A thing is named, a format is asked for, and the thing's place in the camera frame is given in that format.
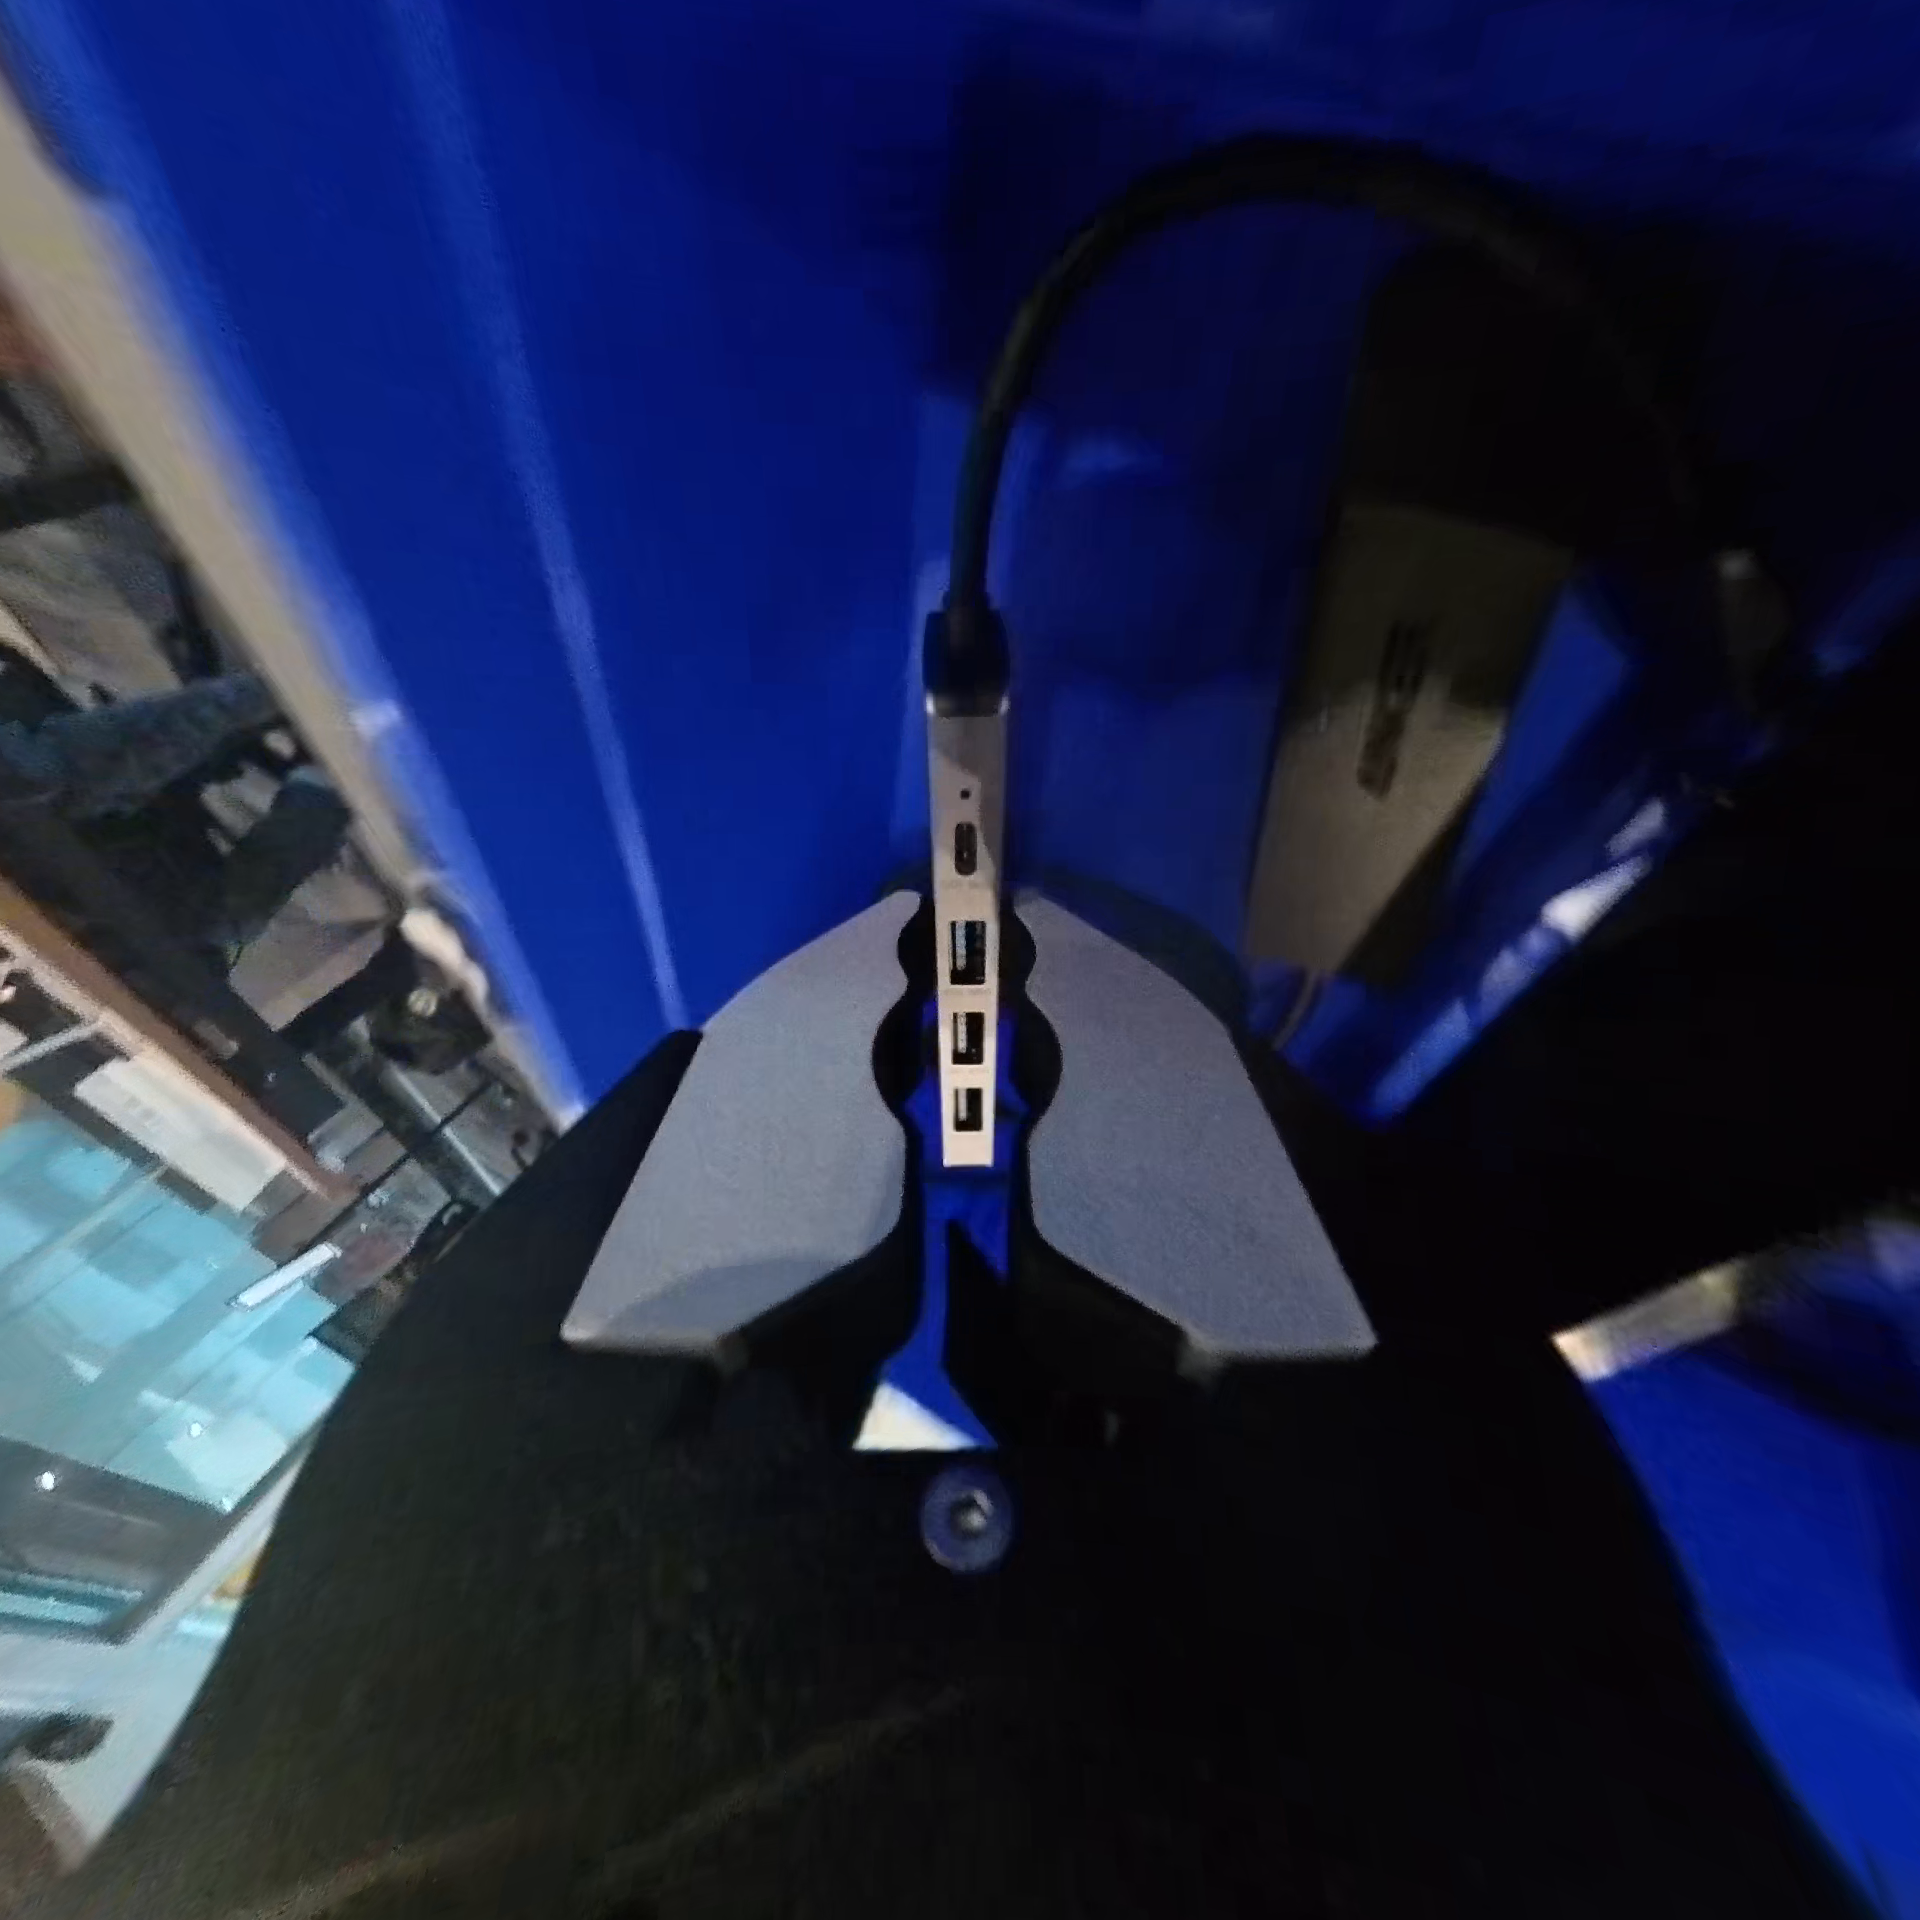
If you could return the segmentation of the blue plastic bin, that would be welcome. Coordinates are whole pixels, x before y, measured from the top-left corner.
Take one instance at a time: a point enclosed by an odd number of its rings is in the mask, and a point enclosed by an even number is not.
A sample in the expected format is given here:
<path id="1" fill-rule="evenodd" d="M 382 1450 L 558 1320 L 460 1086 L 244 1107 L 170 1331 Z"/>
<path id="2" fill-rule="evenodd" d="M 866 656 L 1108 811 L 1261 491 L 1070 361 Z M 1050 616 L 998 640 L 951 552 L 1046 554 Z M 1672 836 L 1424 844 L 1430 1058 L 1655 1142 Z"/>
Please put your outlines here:
<path id="1" fill-rule="evenodd" d="M 1914 4 L 4 4 L 589 1111 L 409 1290 L 58 1915 L 1914 1915 Z M 1407 969 L 1240 953 L 1367 308 L 1586 511 Z M 941 1167 L 925 712 L 1008 706 Z M 561 1320 L 890 892 L 897 1226 Z M 1039 1238 L 1026 892 L 1232 1032 L 1375 1348 Z"/>

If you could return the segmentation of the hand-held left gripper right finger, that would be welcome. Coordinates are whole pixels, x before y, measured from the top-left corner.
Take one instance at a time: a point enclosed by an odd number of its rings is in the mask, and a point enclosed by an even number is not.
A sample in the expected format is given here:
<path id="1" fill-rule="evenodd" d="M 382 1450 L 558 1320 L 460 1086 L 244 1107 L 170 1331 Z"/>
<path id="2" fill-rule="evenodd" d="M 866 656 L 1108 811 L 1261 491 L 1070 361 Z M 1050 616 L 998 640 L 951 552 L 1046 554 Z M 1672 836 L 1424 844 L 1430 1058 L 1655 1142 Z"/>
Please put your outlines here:
<path id="1" fill-rule="evenodd" d="M 1015 912 L 1026 1003 L 1060 1051 L 1026 1139 L 1044 1244 L 1174 1328 L 1192 1374 L 1369 1355 L 1375 1328 L 1230 1027 L 1044 895 Z"/>

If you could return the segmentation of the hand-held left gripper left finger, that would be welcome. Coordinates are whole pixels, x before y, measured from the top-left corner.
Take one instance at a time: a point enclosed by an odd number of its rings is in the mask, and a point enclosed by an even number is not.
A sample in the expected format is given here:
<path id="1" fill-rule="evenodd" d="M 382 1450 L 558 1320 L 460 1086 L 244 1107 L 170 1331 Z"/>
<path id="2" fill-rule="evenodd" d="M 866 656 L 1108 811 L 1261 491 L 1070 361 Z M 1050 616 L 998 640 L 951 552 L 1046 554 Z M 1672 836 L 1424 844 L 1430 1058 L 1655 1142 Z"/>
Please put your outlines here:
<path id="1" fill-rule="evenodd" d="M 873 1044 L 919 908 L 890 892 L 706 1022 L 561 1320 L 570 1348 L 716 1360 L 897 1226 L 905 1129 Z"/>

